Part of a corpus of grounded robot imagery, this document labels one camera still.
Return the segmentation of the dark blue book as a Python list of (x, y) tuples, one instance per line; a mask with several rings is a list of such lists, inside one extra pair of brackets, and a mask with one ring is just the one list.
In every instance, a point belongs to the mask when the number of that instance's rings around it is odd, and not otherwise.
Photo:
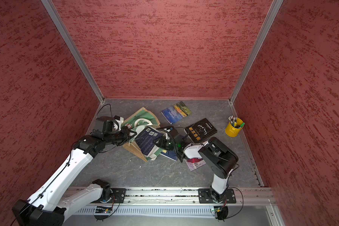
[(177, 161), (178, 160), (178, 157), (176, 155), (176, 152), (175, 151), (166, 151), (166, 150), (163, 150), (160, 155), (162, 156), (165, 156), (171, 160), (174, 160), (174, 161)]
[(146, 126), (135, 138), (137, 146), (142, 154), (148, 158), (159, 150), (156, 143), (163, 136), (163, 133), (155, 130), (150, 126)]

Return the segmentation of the green burlap canvas bag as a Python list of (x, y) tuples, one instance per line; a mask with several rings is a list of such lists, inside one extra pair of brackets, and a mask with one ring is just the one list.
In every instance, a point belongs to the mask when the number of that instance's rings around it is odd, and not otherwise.
[(133, 115), (131, 115), (124, 121), (124, 126), (130, 129), (131, 131), (136, 132), (137, 134), (134, 136), (134, 138), (131, 138), (127, 143), (125, 143), (123, 145), (123, 148), (145, 162), (154, 161), (160, 154), (162, 149), (156, 147), (155, 152), (146, 157), (140, 150), (140, 147), (137, 145), (135, 138), (143, 130), (145, 130), (146, 127), (157, 129), (160, 127), (160, 125), (161, 125), (160, 121), (151, 111), (148, 111), (144, 107), (140, 108), (138, 111), (136, 111)]

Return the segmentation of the Animal Farm blue book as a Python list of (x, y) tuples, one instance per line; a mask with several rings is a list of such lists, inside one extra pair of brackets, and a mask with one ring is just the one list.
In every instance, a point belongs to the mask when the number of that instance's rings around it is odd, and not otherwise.
[(183, 102), (178, 102), (162, 110), (162, 115), (169, 124), (174, 124), (191, 114), (192, 111)]

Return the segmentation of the black book yellow characters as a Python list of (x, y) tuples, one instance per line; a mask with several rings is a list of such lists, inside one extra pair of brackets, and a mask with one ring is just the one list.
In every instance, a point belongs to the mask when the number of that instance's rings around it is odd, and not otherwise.
[(218, 132), (207, 118), (187, 126), (186, 129), (189, 131), (189, 138), (195, 144), (208, 140), (211, 136)]

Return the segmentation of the pink red book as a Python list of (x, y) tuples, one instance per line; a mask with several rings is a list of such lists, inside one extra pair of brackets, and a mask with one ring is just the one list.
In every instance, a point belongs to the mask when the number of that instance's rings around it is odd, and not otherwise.
[(186, 160), (186, 164), (187, 164), (190, 171), (194, 171), (197, 168), (204, 166), (206, 164), (206, 162), (205, 162), (204, 159), (192, 158), (192, 159)]

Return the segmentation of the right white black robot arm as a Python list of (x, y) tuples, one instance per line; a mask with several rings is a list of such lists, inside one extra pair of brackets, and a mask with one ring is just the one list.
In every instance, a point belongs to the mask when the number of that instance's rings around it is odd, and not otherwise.
[(179, 139), (161, 137), (155, 140), (154, 144), (167, 151), (174, 151), (181, 161), (194, 158), (204, 160), (214, 173), (210, 187), (211, 199), (216, 203), (222, 203), (226, 200), (228, 180), (239, 158), (218, 138), (212, 137), (208, 141), (194, 144)]

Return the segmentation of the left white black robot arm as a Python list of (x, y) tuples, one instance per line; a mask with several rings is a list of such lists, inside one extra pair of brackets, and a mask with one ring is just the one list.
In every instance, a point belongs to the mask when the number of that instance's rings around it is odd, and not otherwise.
[(20, 226), (61, 226), (70, 216), (98, 201), (103, 204), (122, 204), (125, 189), (114, 192), (108, 182), (97, 179), (87, 188), (62, 199), (74, 179), (106, 145), (121, 146), (136, 136), (124, 129), (100, 136), (83, 136), (74, 145), (66, 160), (56, 172), (33, 193), (28, 200), (18, 200), (12, 208), (15, 221)]

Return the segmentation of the yellow pen cup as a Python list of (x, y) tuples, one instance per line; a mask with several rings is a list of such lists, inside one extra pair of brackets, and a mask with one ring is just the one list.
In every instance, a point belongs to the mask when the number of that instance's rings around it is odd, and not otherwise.
[(236, 128), (236, 125), (242, 124), (243, 121), (240, 118), (234, 116), (230, 116), (228, 119), (229, 123), (225, 129), (225, 133), (229, 137), (236, 137), (242, 130), (242, 128)]

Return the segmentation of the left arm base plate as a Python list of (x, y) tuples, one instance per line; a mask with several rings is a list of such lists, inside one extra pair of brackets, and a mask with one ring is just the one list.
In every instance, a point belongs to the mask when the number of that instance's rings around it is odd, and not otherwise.
[(107, 204), (107, 203), (123, 203), (126, 195), (126, 188), (110, 188), (106, 189), (102, 196), (91, 203)]

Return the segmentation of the aluminium front rail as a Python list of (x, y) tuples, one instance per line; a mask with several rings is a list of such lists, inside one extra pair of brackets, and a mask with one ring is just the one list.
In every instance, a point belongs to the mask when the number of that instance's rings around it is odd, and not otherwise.
[(272, 189), (267, 187), (229, 188), (226, 200), (216, 203), (210, 192), (197, 187), (127, 187), (113, 188), (115, 204), (124, 206), (277, 206)]

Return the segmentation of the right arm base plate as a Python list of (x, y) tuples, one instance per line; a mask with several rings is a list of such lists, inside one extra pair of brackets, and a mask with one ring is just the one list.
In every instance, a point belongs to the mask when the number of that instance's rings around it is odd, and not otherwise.
[(220, 195), (211, 188), (200, 188), (198, 189), (198, 195), (200, 203), (236, 203), (234, 190), (229, 188)]

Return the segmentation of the left aluminium corner post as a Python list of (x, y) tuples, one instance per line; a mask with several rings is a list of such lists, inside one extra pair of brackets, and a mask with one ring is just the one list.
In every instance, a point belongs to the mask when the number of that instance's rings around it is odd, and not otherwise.
[(55, 24), (57, 30), (59, 31), (61, 37), (65, 41), (67, 47), (69, 48), (72, 56), (74, 57), (76, 63), (78, 64), (79, 68), (83, 72), (85, 78), (87, 79), (89, 85), (91, 86), (92, 90), (96, 94), (100, 103), (105, 101), (105, 97), (100, 91), (99, 86), (95, 82), (89, 68), (87, 67), (82, 55), (80, 54), (78, 48), (76, 47), (72, 37), (70, 36), (69, 31), (67, 30), (64, 22), (62, 21), (58, 11), (56, 10), (53, 1), (50, 0), (41, 0), (42, 4), (44, 5), (46, 11), (48, 12), (51, 20)]

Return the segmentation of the aluminium corner post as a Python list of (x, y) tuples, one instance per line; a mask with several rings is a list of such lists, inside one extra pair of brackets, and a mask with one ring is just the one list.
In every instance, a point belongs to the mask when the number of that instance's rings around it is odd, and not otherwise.
[(78, 64), (79, 68), (83, 72), (85, 78), (87, 79), (89, 85), (91, 86), (92, 90), (96, 94), (100, 103), (105, 101), (105, 97), (100, 91), (99, 86), (95, 82), (89, 68), (87, 67), (82, 55), (80, 54), (78, 48), (76, 47), (72, 37), (70, 36), (69, 31), (67, 30), (64, 22), (62, 21), (58, 11), (56, 10), (53, 1), (50, 0), (41, 0), (42, 4), (44, 5), (46, 11), (48, 12), (51, 20), (55, 24), (57, 30), (59, 31), (61, 37), (65, 41), (67, 47), (69, 48), (72, 56), (74, 57), (76, 63)]
[(261, 29), (258, 33), (258, 36), (254, 42), (254, 45), (251, 49), (251, 52), (249, 54), (249, 57), (244, 65), (244, 68), (242, 70), (242, 73), (240, 74), (240, 77), (236, 83), (236, 86), (234, 88), (234, 91), (233, 93), (231, 94), (230, 96), (230, 99), (229, 99), (229, 103), (230, 105), (233, 105), (235, 100), (236, 100), (236, 97), (238, 96), (239, 92), (240, 92), (240, 89), (243, 85), (243, 83), (245, 82), (245, 79), (263, 45), (263, 42), (265, 41), (265, 38), (280, 10), (280, 7), (281, 5), (283, 4), (283, 0), (273, 0), (272, 1), (272, 4), (269, 8), (269, 11), (265, 17), (265, 20), (261, 26)]

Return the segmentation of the right aluminium corner post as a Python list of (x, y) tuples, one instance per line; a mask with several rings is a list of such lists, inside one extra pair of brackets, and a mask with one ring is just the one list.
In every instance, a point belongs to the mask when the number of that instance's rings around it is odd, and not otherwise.
[(234, 88), (234, 91), (233, 93), (231, 94), (230, 96), (230, 99), (229, 99), (229, 103), (230, 105), (233, 105), (235, 100), (236, 100), (236, 97), (238, 96), (239, 92), (240, 92), (240, 89), (243, 85), (243, 83), (245, 82), (245, 79), (263, 45), (263, 42), (265, 41), (265, 38), (280, 10), (280, 7), (281, 5), (283, 4), (283, 0), (273, 0), (272, 1), (272, 4), (269, 8), (269, 11), (265, 17), (265, 20), (261, 26), (261, 29), (258, 33), (258, 36), (254, 42), (254, 45), (251, 49), (251, 52), (249, 54), (249, 57), (244, 65), (244, 68), (242, 70), (242, 73), (240, 74), (240, 77), (236, 83), (236, 86)]

